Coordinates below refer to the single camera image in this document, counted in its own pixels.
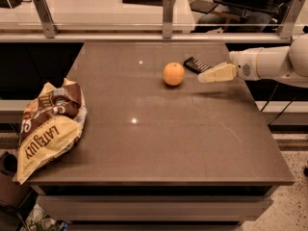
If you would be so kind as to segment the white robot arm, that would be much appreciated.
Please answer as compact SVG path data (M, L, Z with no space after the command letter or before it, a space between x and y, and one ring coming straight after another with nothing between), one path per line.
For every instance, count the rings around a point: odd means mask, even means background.
M200 73L200 83L226 82L239 77L246 81L274 80L285 85L308 88L308 35L290 46L249 48L231 51L224 62Z

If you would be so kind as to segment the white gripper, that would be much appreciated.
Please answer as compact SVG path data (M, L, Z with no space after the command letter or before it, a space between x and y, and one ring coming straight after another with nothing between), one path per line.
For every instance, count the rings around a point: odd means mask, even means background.
M229 57L232 64L227 62L217 64L213 68L200 73L197 79L200 83L225 82L233 80L238 74L243 80L259 80L257 58L260 51L260 48L231 51Z

